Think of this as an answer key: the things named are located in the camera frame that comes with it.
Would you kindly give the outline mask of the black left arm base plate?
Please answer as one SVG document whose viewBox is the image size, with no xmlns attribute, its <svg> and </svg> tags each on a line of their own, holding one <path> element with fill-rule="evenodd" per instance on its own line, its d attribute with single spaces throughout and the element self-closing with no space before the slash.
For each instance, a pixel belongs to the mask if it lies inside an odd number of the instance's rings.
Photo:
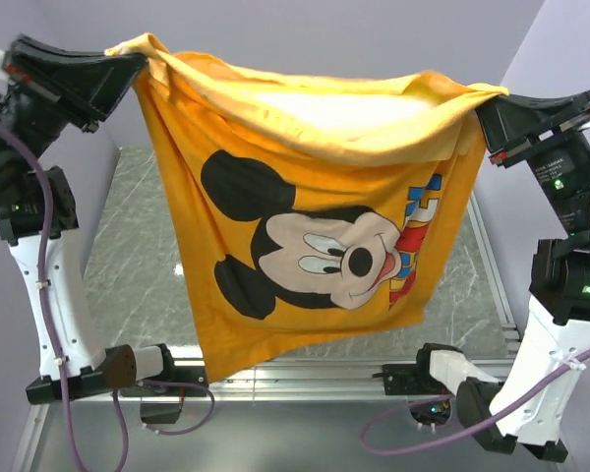
<svg viewBox="0 0 590 472">
<path fill-rule="evenodd" d="M 207 397 L 209 387 L 204 363 L 199 359 L 178 359 L 167 380 L 176 383 L 168 386 L 166 393 L 172 396 Z"/>
</svg>

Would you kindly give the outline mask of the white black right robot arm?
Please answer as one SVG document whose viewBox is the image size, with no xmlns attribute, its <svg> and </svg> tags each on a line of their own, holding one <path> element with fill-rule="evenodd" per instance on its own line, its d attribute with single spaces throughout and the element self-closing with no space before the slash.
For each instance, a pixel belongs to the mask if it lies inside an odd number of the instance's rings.
<svg viewBox="0 0 590 472">
<path fill-rule="evenodd" d="M 561 418 L 590 358 L 590 89 L 559 98 L 509 95 L 477 110 L 491 163 L 525 163 L 565 231 L 533 256 L 527 327 L 505 380 L 458 349 L 428 343 L 413 379 L 455 397 L 464 430 L 489 452 L 518 445 L 562 463 Z"/>
</svg>

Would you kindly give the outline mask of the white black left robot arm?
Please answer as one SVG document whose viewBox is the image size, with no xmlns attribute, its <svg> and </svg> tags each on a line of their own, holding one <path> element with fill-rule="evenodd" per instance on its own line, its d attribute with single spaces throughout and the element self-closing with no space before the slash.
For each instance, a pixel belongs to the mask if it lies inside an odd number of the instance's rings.
<svg viewBox="0 0 590 472">
<path fill-rule="evenodd" d="M 23 277 L 39 344 L 33 405 L 145 384 L 178 383 L 163 344 L 107 347 L 89 311 L 78 257 L 76 200 L 63 170 L 40 158 L 68 126 L 97 131 L 146 65 L 140 53 L 108 56 L 52 47 L 26 35 L 0 49 L 0 238 Z"/>
</svg>

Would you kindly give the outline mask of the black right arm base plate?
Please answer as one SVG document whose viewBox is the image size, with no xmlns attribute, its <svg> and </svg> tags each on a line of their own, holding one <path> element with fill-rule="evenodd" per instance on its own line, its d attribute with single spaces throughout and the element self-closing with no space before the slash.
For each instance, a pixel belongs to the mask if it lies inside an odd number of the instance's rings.
<svg viewBox="0 0 590 472">
<path fill-rule="evenodd" d="M 447 393 L 442 383 L 434 380 L 416 364 L 384 364 L 372 374 L 383 383 L 386 396 L 440 395 Z"/>
</svg>

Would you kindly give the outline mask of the orange pillowcase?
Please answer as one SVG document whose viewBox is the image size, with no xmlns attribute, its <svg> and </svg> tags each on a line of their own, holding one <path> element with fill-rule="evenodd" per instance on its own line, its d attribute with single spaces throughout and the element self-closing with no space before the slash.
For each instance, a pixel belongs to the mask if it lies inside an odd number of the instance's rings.
<svg viewBox="0 0 590 472">
<path fill-rule="evenodd" d="M 132 53 L 211 381 L 423 319 L 504 88 L 266 72 L 150 33 L 106 50 Z"/>
</svg>

